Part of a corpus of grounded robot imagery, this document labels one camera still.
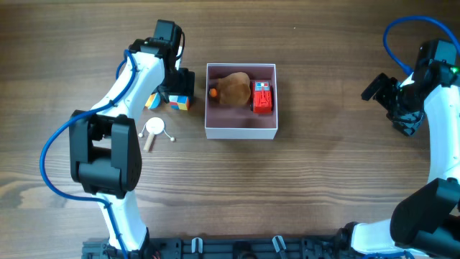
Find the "red toy car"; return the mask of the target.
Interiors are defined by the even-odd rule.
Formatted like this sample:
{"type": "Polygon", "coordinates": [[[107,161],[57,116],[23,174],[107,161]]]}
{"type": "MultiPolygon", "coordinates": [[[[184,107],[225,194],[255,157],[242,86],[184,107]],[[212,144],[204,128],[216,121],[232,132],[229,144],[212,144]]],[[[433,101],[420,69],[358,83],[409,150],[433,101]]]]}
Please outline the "red toy car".
{"type": "Polygon", "coordinates": [[[270,114],[272,112],[273,96],[269,81],[252,82],[251,108],[255,114],[270,114]]]}

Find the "colourful puzzle cube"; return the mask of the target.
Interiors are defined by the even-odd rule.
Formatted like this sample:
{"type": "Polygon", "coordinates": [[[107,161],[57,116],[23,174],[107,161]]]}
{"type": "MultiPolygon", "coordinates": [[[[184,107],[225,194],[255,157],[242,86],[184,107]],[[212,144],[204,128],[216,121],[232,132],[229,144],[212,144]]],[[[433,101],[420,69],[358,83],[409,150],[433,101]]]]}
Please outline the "colourful puzzle cube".
{"type": "Polygon", "coordinates": [[[190,108],[190,97],[169,95],[169,104],[172,109],[188,111],[190,108]]]}

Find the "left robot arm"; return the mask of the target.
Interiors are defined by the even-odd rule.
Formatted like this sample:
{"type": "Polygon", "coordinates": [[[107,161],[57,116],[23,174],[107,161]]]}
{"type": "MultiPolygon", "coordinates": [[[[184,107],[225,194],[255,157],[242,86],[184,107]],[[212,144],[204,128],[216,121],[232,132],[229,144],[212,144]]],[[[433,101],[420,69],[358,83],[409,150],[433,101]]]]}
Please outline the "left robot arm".
{"type": "Polygon", "coordinates": [[[142,171],[136,123],[152,94],[164,102],[193,98],[195,74],[180,67],[184,44],[176,23],[158,20],[153,36],[135,40],[125,51],[114,85],[90,114],[76,110],[71,116],[70,174],[102,200],[109,229],[103,253],[110,258],[148,258],[155,252],[134,192],[142,171]]]}

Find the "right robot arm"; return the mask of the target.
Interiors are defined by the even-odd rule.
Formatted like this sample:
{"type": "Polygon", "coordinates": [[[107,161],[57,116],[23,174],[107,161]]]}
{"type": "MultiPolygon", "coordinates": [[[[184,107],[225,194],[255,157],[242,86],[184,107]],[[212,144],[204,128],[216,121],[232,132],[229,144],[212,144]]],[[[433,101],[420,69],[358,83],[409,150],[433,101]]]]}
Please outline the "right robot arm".
{"type": "Polygon", "coordinates": [[[395,129],[411,136],[426,120],[430,170],[424,187],[401,201],[390,219],[353,224],[346,244],[362,258],[459,257],[459,67],[452,41],[420,46],[414,71],[402,82],[379,74],[362,92],[387,111],[395,129]]]}

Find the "yellow blue rubber duck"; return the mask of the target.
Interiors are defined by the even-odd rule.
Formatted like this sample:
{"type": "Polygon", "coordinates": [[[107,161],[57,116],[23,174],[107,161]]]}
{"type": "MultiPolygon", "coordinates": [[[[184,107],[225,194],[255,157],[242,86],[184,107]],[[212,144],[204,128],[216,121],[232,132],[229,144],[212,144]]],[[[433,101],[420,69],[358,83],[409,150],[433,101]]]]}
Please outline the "yellow blue rubber duck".
{"type": "Polygon", "coordinates": [[[161,105],[161,97],[158,93],[151,94],[145,104],[148,109],[156,109],[159,105],[161,105]]]}

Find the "brown plush toy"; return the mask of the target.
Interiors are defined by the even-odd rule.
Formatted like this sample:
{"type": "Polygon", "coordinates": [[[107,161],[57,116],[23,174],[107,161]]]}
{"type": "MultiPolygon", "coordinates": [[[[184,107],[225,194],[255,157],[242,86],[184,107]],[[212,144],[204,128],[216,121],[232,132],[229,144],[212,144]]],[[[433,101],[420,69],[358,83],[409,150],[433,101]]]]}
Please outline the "brown plush toy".
{"type": "Polygon", "coordinates": [[[218,78],[208,91],[208,95],[219,104],[245,106],[251,96],[250,78],[243,72],[218,78]]]}

